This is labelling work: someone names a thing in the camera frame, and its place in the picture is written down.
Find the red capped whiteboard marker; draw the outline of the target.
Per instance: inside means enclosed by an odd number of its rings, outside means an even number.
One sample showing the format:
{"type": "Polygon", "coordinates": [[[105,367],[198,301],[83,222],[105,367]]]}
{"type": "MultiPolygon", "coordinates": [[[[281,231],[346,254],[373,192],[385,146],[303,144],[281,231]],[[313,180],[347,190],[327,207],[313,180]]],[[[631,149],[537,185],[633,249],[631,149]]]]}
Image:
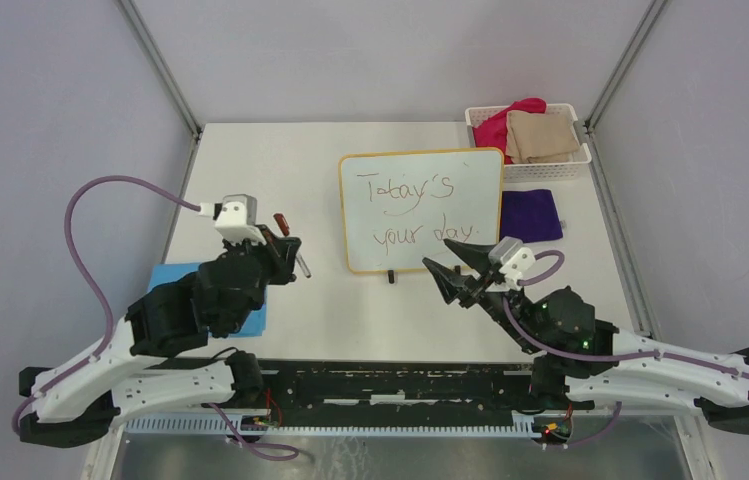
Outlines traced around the red capped whiteboard marker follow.
{"type": "Polygon", "coordinates": [[[311,278],[312,277],[311,271],[299,251],[300,246],[298,244],[294,244],[294,239],[291,239],[290,227],[289,227],[286,217],[282,213],[274,213],[273,218],[275,222],[277,223],[277,226],[284,237],[284,242],[290,248],[290,251],[294,252],[295,261],[300,271],[303,273],[303,275],[306,278],[311,278]]]}

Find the yellow framed whiteboard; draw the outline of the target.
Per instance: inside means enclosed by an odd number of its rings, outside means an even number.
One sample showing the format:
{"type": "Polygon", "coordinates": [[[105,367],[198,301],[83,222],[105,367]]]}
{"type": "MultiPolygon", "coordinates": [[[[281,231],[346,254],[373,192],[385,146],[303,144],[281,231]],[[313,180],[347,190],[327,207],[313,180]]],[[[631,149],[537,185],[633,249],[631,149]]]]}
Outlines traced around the yellow framed whiteboard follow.
{"type": "Polygon", "coordinates": [[[460,260],[446,241],[499,239],[505,158],[496,148],[352,154],[338,164],[345,261],[354,274],[460,260]]]}

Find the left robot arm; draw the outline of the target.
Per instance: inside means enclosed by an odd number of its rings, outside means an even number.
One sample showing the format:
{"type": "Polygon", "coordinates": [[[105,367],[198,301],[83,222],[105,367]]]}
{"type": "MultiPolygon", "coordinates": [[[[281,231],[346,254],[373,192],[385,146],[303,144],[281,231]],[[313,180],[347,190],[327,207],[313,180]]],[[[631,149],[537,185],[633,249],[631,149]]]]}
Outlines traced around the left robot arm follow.
{"type": "Polygon", "coordinates": [[[300,239],[279,238],[265,225],[258,230],[261,243],[225,242],[216,259],[154,287],[72,365],[23,369],[19,392],[30,411],[13,420],[19,439],[73,448],[172,407],[256,405],[264,394],[263,376],[255,355],[241,350],[191,370],[139,374],[207,346],[210,338],[238,332],[264,306],[268,286],[295,281],[300,239]]]}

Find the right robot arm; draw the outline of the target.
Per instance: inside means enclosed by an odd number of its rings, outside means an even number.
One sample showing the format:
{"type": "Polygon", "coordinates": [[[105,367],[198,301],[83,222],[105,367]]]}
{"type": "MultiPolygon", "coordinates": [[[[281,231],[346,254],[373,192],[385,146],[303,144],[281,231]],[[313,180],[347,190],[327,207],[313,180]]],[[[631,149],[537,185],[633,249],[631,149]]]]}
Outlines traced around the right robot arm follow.
{"type": "Polygon", "coordinates": [[[535,253],[513,237],[495,245],[454,240],[445,245],[470,273],[431,258],[423,259],[424,267],[446,303],[480,307],[533,356],[527,392],[535,405],[685,410],[699,413],[716,430],[749,436],[749,347],[709,353],[622,329],[598,319],[594,306],[571,287],[530,299],[527,287],[562,267],[559,250],[535,253]]]}

